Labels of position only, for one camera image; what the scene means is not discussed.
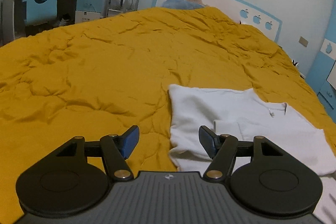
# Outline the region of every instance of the yellow blanket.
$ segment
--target yellow blanket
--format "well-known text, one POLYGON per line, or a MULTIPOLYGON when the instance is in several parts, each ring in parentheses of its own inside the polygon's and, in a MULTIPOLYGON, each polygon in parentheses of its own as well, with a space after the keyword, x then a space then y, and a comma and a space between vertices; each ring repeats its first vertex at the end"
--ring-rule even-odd
POLYGON ((20 173, 76 135, 93 141, 137 124, 132 171, 175 170, 168 158, 172 83, 253 87, 323 128, 336 152, 335 124, 285 52, 216 8, 153 8, 59 27, 0 48, 0 223, 22 214, 20 173))

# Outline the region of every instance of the apple-shaped cutout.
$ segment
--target apple-shaped cutout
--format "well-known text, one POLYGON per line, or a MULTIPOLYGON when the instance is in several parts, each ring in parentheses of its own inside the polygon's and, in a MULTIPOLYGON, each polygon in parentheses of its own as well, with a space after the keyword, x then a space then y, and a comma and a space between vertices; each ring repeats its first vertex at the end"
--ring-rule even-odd
POLYGON ((326 52, 327 54, 329 54, 329 53, 331 53, 332 50, 333 50, 333 47, 332 47, 331 44, 329 43, 328 46, 327 46, 327 48, 325 49, 325 52, 326 52))
POLYGON ((254 22, 255 24, 260 24, 260 20, 261 20, 260 16, 254 16, 254 17, 253 17, 253 22, 254 22))
POLYGON ((242 17, 242 18, 247 18, 248 17, 248 11, 247 11, 247 9, 246 10, 241 10, 240 11, 240 16, 242 17))
POLYGON ((272 30, 272 26, 273 26, 272 22, 266 22, 266 23, 265 23, 265 28, 266 28, 267 30, 272 30))

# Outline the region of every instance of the headboard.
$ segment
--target headboard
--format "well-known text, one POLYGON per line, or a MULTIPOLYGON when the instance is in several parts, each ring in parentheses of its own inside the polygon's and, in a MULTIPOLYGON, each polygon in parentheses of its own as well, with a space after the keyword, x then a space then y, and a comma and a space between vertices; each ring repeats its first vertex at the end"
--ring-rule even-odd
MULTIPOLYGON (((153 7, 160 7, 166 0, 153 0, 153 7)), ((202 0, 204 4, 221 10, 235 22, 241 21, 259 29, 269 39, 277 42, 282 21, 264 10, 243 0, 202 0)))

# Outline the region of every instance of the wall outlet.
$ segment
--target wall outlet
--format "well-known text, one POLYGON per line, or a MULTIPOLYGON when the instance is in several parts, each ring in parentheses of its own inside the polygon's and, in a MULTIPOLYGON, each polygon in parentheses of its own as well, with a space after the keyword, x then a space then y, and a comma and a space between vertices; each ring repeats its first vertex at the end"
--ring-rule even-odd
POLYGON ((303 37, 300 37, 299 43, 304 45, 305 47, 307 47, 309 42, 306 39, 304 39, 303 37))

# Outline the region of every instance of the blue chair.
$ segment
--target blue chair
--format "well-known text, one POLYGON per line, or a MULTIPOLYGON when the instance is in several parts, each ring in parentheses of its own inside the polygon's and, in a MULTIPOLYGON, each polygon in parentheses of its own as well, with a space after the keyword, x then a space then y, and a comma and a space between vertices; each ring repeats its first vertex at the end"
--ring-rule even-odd
POLYGON ((39 25, 57 18, 57 0, 22 0, 27 2, 26 26, 39 25))

